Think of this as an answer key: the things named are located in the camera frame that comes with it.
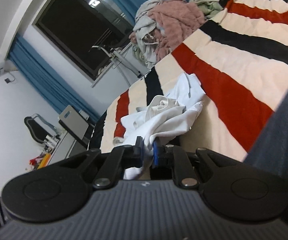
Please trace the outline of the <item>white t-shirt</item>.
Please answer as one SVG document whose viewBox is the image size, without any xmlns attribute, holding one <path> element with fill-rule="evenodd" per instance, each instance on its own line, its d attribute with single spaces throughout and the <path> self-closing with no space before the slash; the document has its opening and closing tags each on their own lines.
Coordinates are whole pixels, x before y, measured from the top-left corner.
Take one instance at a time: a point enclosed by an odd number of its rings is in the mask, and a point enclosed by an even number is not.
<svg viewBox="0 0 288 240">
<path fill-rule="evenodd" d="M 114 144 L 134 145 L 137 137 L 142 137 L 144 144 L 144 163 L 139 168 L 127 168 L 124 179 L 140 178 L 149 168 L 156 138 L 167 144 L 191 129 L 202 111 L 205 95 L 195 74 L 182 73 L 166 96 L 157 95 L 147 107 L 138 107 L 135 113 L 121 118 L 126 132 L 121 139 L 114 138 Z"/>
</svg>

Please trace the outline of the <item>pile of clothes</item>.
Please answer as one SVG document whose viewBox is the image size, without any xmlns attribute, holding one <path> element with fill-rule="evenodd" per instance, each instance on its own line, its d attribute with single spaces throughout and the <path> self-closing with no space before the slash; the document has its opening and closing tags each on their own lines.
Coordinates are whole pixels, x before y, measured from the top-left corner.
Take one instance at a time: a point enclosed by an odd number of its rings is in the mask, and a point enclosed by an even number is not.
<svg viewBox="0 0 288 240">
<path fill-rule="evenodd" d="M 153 68 L 181 42 L 222 11 L 220 0 L 147 0 L 135 15 L 129 39 L 134 56 Z"/>
</svg>

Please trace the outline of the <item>white dresser with drawers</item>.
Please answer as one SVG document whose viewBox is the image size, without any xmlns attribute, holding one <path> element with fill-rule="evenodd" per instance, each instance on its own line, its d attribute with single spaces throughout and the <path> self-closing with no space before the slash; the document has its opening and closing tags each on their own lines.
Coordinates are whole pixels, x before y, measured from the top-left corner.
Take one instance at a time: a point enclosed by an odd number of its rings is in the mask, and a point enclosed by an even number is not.
<svg viewBox="0 0 288 240">
<path fill-rule="evenodd" d="M 86 148 L 68 132 L 64 132 L 53 148 L 46 145 L 43 152 L 29 161 L 27 171 L 33 171 L 57 163 L 76 154 L 82 153 Z"/>
</svg>

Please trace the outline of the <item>white black chair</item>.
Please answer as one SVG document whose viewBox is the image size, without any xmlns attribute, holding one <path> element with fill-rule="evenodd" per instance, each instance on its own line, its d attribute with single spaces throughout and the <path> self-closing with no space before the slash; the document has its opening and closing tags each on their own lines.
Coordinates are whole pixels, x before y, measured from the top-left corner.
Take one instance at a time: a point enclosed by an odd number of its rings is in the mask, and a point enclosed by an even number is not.
<svg viewBox="0 0 288 240">
<path fill-rule="evenodd" d="M 71 105 L 68 105 L 58 117 L 59 124 L 85 149 L 89 149 L 89 141 L 84 139 L 91 126 Z"/>
</svg>

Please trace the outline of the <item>left blue curtain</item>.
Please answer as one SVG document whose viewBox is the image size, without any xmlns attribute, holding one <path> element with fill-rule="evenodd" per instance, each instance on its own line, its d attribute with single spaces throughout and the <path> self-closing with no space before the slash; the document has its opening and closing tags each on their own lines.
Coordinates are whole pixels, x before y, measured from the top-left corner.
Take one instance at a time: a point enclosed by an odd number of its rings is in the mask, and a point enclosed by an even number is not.
<svg viewBox="0 0 288 240">
<path fill-rule="evenodd" d="M 57 112 L 70 105 L 84 111 L 95 124 L 100 116 L 19 34 L 12 42 L 7 58 L 19 69 L 34 89 Z"/>
</svg>

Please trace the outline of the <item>dark blue trouser leg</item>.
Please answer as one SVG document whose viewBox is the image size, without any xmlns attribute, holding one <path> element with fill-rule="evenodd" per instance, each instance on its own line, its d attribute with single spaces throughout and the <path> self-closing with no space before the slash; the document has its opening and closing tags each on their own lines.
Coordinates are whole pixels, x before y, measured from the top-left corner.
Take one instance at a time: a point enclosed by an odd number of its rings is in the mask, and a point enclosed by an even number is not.
<svg viewBox="0 0 288 240">
<path fill-rule="evenodd" d="M 244 163 L 288 180 L 288 92 Z"/>
</svg>

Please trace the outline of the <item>striped fleece blanket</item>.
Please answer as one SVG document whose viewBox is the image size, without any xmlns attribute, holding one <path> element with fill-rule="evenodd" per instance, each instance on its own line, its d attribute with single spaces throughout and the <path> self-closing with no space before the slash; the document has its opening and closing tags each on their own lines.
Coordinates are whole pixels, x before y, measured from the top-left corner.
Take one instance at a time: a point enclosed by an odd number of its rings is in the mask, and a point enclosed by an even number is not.
<svg viewBox="0 0 288 240">
<path fill-rule="evenodd" d="M 181 146 L 244 160 L 288 90 L 288 0 L 227 0 L 223 11 L 113 101 L 91 146 L 110 152 L 126 131 L 121 118 L 168 92 L 184 72 L 197 76 L 206 96 Z"/>
</svg>

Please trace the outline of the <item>dark window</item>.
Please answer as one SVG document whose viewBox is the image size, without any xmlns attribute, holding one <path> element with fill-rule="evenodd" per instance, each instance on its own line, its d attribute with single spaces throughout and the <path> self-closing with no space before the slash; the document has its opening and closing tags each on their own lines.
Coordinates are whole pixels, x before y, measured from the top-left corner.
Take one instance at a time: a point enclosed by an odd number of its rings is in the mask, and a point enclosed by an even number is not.
<svg viewBox="0 0 288 240">
<path fill-rule="evenodd" d="M 36 26 L 92 80 L 109 64 L 105 51 L 127 45 L 133 30 L 112 0 L 51 0 Z"/>
</svg>

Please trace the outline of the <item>wavy frame mirror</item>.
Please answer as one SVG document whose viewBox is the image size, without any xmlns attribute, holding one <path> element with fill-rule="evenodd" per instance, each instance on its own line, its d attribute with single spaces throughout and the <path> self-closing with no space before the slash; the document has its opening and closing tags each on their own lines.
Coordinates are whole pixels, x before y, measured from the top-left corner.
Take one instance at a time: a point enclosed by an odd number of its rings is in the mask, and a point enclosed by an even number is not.
<svg viewBox="0 0 288 240">
<path fill-rule="evenodd" d="M 35 113 L 32 116 L 27 116 L 24 118 L 24 124 L 28 128 L 31 137 L 35 142 L 43 144 L 46 137 L 51 135 L 46 129 L 36 122 L 36 118 L 40 119 L 43 124 L 52 129 L 55 132 L 55 135 L 59 134 L 58 129 L 53 126 L 53 124 L 46 121 L 41 115 Z"/>
</svg>

